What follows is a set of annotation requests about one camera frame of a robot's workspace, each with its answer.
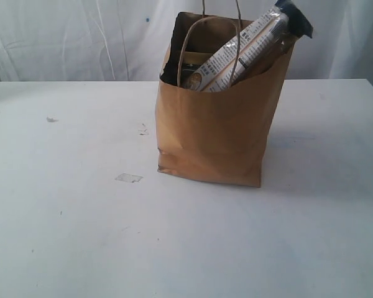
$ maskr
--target white curtain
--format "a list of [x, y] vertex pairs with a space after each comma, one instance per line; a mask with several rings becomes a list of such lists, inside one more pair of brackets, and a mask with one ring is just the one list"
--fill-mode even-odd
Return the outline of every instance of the white curtain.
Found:
[[[239, 0], [255, 19], [275, 0]], [[315, 27], [288, 78], [367, 78], [373, 84], [373, 0], [295, 0]], [[156, 81], [179, 11], [201, 0], [0, 0], [1, 81]], [[206, 12], [236, 16], [234, 0]]]

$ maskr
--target paper bag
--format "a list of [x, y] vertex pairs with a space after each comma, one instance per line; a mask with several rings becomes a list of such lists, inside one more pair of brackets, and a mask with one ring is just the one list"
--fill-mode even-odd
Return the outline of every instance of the paper bag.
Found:
[[[260, 187], [267, 136], [293, 48], [265, 72], [252, 76], [248, 73], [225, 91], [206, 93], [179, 88], [180, 50], [188, 29], [201, 18], [198, 14], [179, 13], [163, 64], [155, 111], [159, 172]], [[241, 27], [250, 23], [242, 20]], [[211, 20], [196, 27], [186, 50], [215, 53], [234, 36], [234, 28], [224, 19]]]

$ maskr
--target white table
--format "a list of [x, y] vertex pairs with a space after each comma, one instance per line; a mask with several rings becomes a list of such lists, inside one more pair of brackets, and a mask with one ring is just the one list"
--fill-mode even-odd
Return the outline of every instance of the white table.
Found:
[[373, 297], [367, 81], [285, 83], [261, 189], [157, 173], [156, 90], [0, 83], [0, 298]]

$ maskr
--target bag handle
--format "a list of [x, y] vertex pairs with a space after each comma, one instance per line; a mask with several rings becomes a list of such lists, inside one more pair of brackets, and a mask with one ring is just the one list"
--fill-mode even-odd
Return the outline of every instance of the bag handle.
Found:
[[[206, 17], [206, 1], [202, 0], [201, 1], [202, 6], [203, 6], [203, 12], [201, 13], [202, 18]], [[239, 7], [239, 1], [235, 0], [236, 3], [236, 9], [237, 9], [237, 18], [239, 20], [239, 30], [242, 30], [242, 15], [241, 15], [241, 8]]]
[[182, 63], [184, 61], [185, 50], [187, 49], [188, 41], [189, 41], [189, 38], [191, 37], [193, 29], [195, 29], [195, 27], [199, 23], [202, 23], [202, 22], [207, 21], [207, 20], [213, 20], [213, 19], [223, 19], [223, 20], [226, 20], [227, 22], [230, 22], [235, 27], [235, 29], [236, 29], [236, 35], [237, 35], [236, 58], [235, 58], [235, 64], [234, 64], [234, 67], [232, 69], [232, 73], [231, 73], [231, 76], [230, 76], [230, 79], [229, 79], [229, 87], [232, 86], [232, 83], [234, 81], [234, 75], [235, 75], [235, 70], [236, 70], [236, 66], [237, 66], [237, 61], [239, 59], [239, 54], [241, 52], [241, 30], [240, 30], [240, 27], [237, 26], [231, 19], [227, 19], [226, 17], [205, 17], [205, 18], [202, 18], [202, 19], [196, 21], [195, 23], [193, 23], [193, 25], [189, 28], [188, 33], [186, 34], [186, 37], [185, 37], [185, 40], [184, 40], [184, 43], [183, 43], [182, 49], [181, 49], [180, 61], [178, 62], [178, 70], [177, 70], [177, 86], [178, 87], [181, 87], [181, 68], [182, 68]]

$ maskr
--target white backdrop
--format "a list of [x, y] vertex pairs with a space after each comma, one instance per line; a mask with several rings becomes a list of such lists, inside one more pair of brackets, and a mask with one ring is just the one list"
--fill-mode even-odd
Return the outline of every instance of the white backdrop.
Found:
[[[239, 0], [255, 19], [275, 0]], [[295, 0], [315, 27], [288, 78], [367, 78], [373, 84], [373, 0]], [[236, 16], [234, 0], [206, 0]], [[179, 11], [201, 0], [0, 0], [0, 80], [155, 81]]]

